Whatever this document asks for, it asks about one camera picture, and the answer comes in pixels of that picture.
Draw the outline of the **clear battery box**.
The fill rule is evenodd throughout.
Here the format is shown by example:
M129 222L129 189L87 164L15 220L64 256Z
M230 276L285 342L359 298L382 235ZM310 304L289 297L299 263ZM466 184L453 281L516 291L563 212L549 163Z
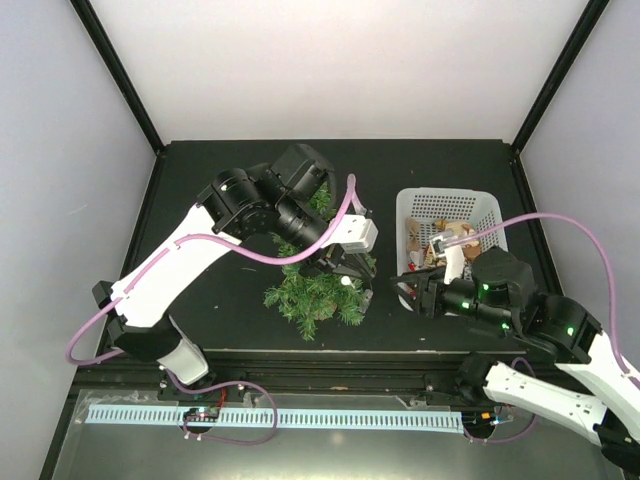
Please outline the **clear battery box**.
M367 310L368 310L368 308L370 306L372 297L373 297L373 291L371 289L366 289L363 292L362 301L361 301L360 309L359 309L359 311L362 314L365 314L367 312Z

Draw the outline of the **small green christmas tree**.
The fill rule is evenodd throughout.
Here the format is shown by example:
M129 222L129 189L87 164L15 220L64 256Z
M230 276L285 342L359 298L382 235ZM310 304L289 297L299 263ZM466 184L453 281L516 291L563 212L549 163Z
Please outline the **small green christmas tree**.
M350 285L341 283L334 274L303 277L299 274L301 263L282 267L284 278L277 286L264 293L264 305L275 306L288 322L293 322L302 339L312 341L318 325L337 318L343 323L357 326L363 321L360 304L366 282L354 280Z

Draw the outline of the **white plastic basket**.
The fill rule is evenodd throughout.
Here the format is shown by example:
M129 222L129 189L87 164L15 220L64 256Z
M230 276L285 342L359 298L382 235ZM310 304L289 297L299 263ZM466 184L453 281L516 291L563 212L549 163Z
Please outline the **white plastic basket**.
M423 267L425 251L430 248L429 238L441 234L433 222L445 219L446 229L458 238L485 231L502 222L498 200L488 192L419 187L406 188L396 196L396 271L399 275ZM465 257L461 278L471 278L472 261Z

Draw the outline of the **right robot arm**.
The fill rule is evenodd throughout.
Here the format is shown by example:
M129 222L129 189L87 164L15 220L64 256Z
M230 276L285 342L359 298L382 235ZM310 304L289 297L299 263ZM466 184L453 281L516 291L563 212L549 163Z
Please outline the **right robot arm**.
M575 300L540 291L529 264L493 247L471 265L471 277L449 278L443 267L391 280L416 313L464 316L492 327L587 388L582 394L480 353L454 379L457 396L511 404L553 421L599 447L621 469L639 473L639 372L616 357L613 337Z

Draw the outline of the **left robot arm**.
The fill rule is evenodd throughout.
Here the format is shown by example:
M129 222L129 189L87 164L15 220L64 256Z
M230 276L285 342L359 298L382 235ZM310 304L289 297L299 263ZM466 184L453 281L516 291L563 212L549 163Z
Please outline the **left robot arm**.
M325 220L311 207L321 187L336 194L333 165L306 144L294 144L273 163L221 172L199 194L176 229L136 269L104 288L100 305L116 348L174 374L193 399L207 397L215 376L202 350L179 329L169 307L229 252L259 263L302 263L310 274L370 281L365 256L378 229L347 179L338 209Z

